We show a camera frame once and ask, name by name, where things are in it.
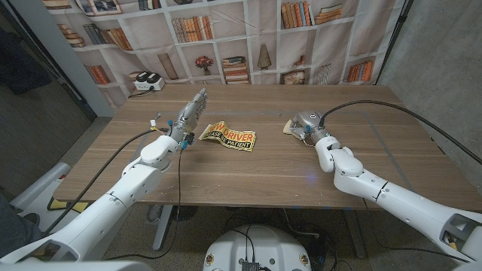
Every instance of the wire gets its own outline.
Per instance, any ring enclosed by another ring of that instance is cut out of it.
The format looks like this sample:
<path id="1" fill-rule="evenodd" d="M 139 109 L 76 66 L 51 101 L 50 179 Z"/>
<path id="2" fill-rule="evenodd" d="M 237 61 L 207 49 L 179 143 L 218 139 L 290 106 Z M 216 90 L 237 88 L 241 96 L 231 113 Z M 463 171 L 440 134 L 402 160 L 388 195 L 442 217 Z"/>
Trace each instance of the wire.
<path id="1" fill-rule="evenodd" d="M 355 105 L 355 104 L 359 104 L 359 103 L 370 103 L 370 104 L 375 104 L 375 105 L 385 105 L 385 106 L 389 106 L 391 108 L 395 108 L 395 109 L 398 109 L 400 111 L 403 111 L 409 115 L 411 115 L 412 117 L 415 117 L 416 119 L 422 121 L 423 123 L 427 124 L 428 126 L 430 126 L 431 128 L 433 128 L 435 131 L 439 132 L 440 134 L 442 134 L 445 138 L 447 138 L 448 140 L 450 140 L 452 143 L 454 143 L 457 147 L 459 147 L 462 151 L 464 151 L 466 154 L 468 154 L 470 157 L 472 157 L 474 160 L 476 160 L 479 164 L 482 165 L 482 159 L 479 158 L 477 155 L 475 155 L 473 152 L 471 152 L 469 149 L 467 149 L 464 145 L 460 144 L 460 142 L 458 142 L 457 140 L 455 140 L 455 138 L 453 138 L 452 136 L 450 136 L 449 134 L 447 134 L 445 131 L 443 131 L 442 129 L 438 128 L 436 125 L 434 125 L 433 123 L 431 123 L 430 121 L 426 120 L 425 118 L 419 116 L 418 114 L 406 109 L 406 108 L 402 108 L 401 106 L 398 106 L 398 105 L 393 105 L 391 103 L 388 103 L 388 102 L 381 102 L 381 101 L 374 101 L 374 100 L 358 100 L 358 101 L 353 101 L 353 102 L 347 102 L 345 104 L 342 104 L 342 105 L 338 105 L 337 107 L 335 108 L 332 108 L 330 110 L 328 110 L 323 116 L 322 116 L 322 119 L 319 121 L 319 125 L 320 127 L 323 127 L 325 125 L 325 118 L 326 116 L 328 116 L 330 113 L 333 113 L 335 112 L 336 110 L 338 109 L 341 109 L 341 108 L 344 108 L 346 106 L 349 106 L 349 105 Z"/>
<path id="2" fill-rule="evenodd" d="M 153 132 L 154 130 L 149 130 L 145 132 L 141 132 L 140 134 L 134 136 L 133 138 L 129 139 L 126 141 L 120 148 L 118 148 L 114 154 L 112 154 L 111 158 L 105 162 L 104 166 L 97 172 L 95 176 L 93 176 L 92 180 L 90 180 L 89 184 L 82 190 L 82 192 L 77 196 L 77 198 L 70 203 L 70 205 L 66 208 L 66 210 L 51 224 L 50 227 L 48 227 L 47 230 L 45 230 L 44 234 L 42 235 L 42 238 L 45 236 L 48 236 L 48 234 L 51 232 L 51 230 L 74 208 L 75 204 L 77 204 L 81 198 L 84 196 L 84 194 L 89 190 L 89 188 L 92 186 L 92 184 L 97 180 L 97 178 L 100 176 L 100 174 L 104 171 L 104 169 L 112 162 L 112 160 L 124 149 L 130 142 L 133 142 L 134 140 L 140 138 L 143 135 L 149 134 L 150 132 Z"/>
<path id="3" fill-rule="evenodd" d="M 352 271 L 352 266 L 349 265 L 349 263 L 345 260 L 338 260 L 338 263 L 346 263 L 346 265 L 349 267 L 350 271 Z"/>
<path id="4" fill-rule="evenodd" d="M 286 222 L 288 222 L 288 227 L 290 230 L 294 231 L 295 233 L 297 234 L 303 234 L 303 235 L 310 235 L 310 236 L 315 236 L 315 238 L 319 238 L 319 234 L 318 233 L 302 233 L 302 232 L 299 232 L 297 230 L 293 230 L 293 228 L 291 227 L 290 223 L 289 223 L 289 219 L 288 219 L 288 214 L 286 214 L 286 209 L 283 208 L 283 211 L 285 213 L 285 217 L 286 217 Z"/>
<path id="5" fill-rule="evenodd" d="M 150 93 L 150 92 L 153 91 L 153 90 L 154 90 L 154 86 L 151 86 L 151 87 L 149 87 L 148 90 L 146 90 L 146 91 L 144 91 L 144 92 L 141 92 L 141 93 L 137 93 L 137 94 L 130 95 L 128 98 L 137 97 L 137 96 L 143 96 L 144 94 Z"/>
<path id="6" fill-rule="evenodd" d="M 171 248 L 174 246 L 175 237 L 178 233 L 179 209 L 181 208 L 181 156 L 182 156 L 182 151 L 183 151 L 183 149 L 181 149 L 181 153 L 179 154 L 179 165 L 178 165 L 178 188 L 179 188 L 178 211 L 177 211 L 177 214 L 175 215 L 174 237 L 172 238 L 171 245 L 169 246 L 167 251 L 162 253 L 159 256 L 156 256 L 156 257 L 149 257 L 149 256 L 145 256 L 145 255 L 140 255 L 140 254 L 125 254 L 125 255 L 121 255 L 121 256 L 110 257 L 110 258 L 107 258 L 106 260 L 116 260 L 116 259 L 120 259 L 120 258 L 123 258 L 123 257 L 141 257 L 141 258 L 148 259 L 148 260 L 156 260 L 156 259 L 159 259 L 161 257 L 166 256 L 166 254 L 168 254 L 169 251 L 171 251 Z"/>
<path id="7" fill-rule="evenodd" d="M 421 252 L 433 253 L 433 254 L 438 254 L 438 255 L 441 255 L 441 256 L 445 256 L 445 257 L 450 257 L 450 258 L 453 258 L 455 260 L 460 260 L 464 263 L 470 263 L 470 261 L 468 261 L 466 259 L 462 259 L 462 258 L 453 256 L 453 255 L 445 254 L 445 253 L 438 252 L 438 251 L 431 251 L 431 250 L 428 250 L 428 249 L 421 249 L 421 248 L 390 248 L 390 247 L 387 247 L 385 245 L 382 245 L 382 243 L 380 241 L 378 241 L 377 235 L 375 233 L 374 223 L 371 220 L 370 212 L 368 211 L 368 206 L 367 206 L 367 202 L 365 201 L 365 199 L 363 199 L 363 203 L 365 204 L 365 210 L 367 211 L 367 214 L 368 214 L 368 220 L 370 221 L 371 231 L 373 232 L 373 234 L 375 236 L 375 241 L 377 241 L 378 245 L 381 246 L 382 248 L 389 249 L 389 250 L 396 250 L 396 251 L 421 251 Z"/>

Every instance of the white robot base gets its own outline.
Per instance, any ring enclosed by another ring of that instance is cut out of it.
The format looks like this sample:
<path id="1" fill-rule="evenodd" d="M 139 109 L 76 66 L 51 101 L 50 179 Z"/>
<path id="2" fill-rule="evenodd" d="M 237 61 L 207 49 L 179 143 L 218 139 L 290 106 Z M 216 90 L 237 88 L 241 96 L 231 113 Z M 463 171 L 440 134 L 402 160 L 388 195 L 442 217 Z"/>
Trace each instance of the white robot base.
<path id="1" fill-rule="evenodd" d="M 246 233 L 248 227 L 249 225 L 245 225 L 235 230 Z M 245 262 L 246 258 L 249 263 L 252 262 L 252 246 L 249 239 L 241 233 L 230 230 L 212 243 L 206 252 L 203 270 L 251 270 Z M 311 270 L 307 251 L 294 237 L 282 230 L 253 224 L 249 227 L 248 236 L 255 247 L 255 263 L 258 263 L 261 269 L 267 267 L 272 271 Z"/>

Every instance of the wooden table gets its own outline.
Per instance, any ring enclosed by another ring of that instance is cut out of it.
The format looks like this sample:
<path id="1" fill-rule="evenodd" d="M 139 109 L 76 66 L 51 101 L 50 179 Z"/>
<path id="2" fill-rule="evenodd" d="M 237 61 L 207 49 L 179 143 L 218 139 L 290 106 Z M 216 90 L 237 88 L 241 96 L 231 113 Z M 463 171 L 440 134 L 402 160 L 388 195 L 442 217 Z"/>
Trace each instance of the wooden table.
<path id="1" fill-rule="evenodd" d="M 182 154 L 182 205 L 364 207 L 360 198 L 337 190 L 333 173 L 320 169 L 314 148 L 283 134 L 282 129 L 299 111 L 325 112 L 357 99 L 402 105 L 382 86 L 166 85 L 160 92 L 129 99 L 54 196 L 73 200 L 117 148 L 149 128 L 149 120 L 157 112 L 162 114 L 158 126 L 167 126 L 163 124 L 174 120 L 201 87 L 207 87 L 209 98 L 194 130 L 197 136 L 209 123 L 223 120 L 231 129 L 255 131 L 256 142 L 250 153 L 196 140 Z M 381 105 L 353 105 L 327 117 L 326 128 L 380 177 L 447 206 L 482 210 L 476 190 L 410 115 Z M 142 145 L 158 136 L 148 134 Z M 98 199 L 119 179 L 125 165 L 139 155 L 140 142 L 138 139 L 119 154 L 83 200 Z M 160 186 L 141 202 L 176 205 L 177 168 L 174 158 Z"/>

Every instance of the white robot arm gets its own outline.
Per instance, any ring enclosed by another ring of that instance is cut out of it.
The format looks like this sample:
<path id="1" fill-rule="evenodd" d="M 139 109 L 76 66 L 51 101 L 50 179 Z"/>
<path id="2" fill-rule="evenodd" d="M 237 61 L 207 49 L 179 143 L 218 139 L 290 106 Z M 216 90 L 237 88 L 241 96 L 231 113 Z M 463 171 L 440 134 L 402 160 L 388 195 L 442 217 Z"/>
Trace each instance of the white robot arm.
<path id="1" fill-rule="evenodd" d="M 319 126 L 320 118 L 316 112 L 298 113 L 289 130 L 300 140 L 313 140 L 322 170 L 335 171 L 337 189 L 376 203 L 446 254 L 468 262 L 482 260 L 482 214 L 443 206 L 369 172 L 349 148 L 340 148 L 338 140 Z"/>
<path id="2" fill-rule="evenodd" d="M 0 259 L 0 263 L 83 260 L 137 200 L 153 191 L 171 165 L 170 157 L 192 143 L 191 132 L 206 107 L 203 88 L 181 111 L 169 136 L 144 147 L 139 158 L 126 166 L 119 181 L 71 223 L 56 233 L 26 245 Z"/>

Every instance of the bookshelf wallpaper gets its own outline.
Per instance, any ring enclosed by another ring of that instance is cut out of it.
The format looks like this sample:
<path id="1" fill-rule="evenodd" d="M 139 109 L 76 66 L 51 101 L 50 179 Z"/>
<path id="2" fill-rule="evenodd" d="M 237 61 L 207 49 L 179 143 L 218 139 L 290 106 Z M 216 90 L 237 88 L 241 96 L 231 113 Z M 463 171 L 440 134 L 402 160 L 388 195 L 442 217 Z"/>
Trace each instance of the bookshelf wallpaper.
<path id="1" fill-rule="evenodd" d="M 136 72 L 166 84 L 373 84 L 404 0 L 43 2 L 119 108 Z"/>

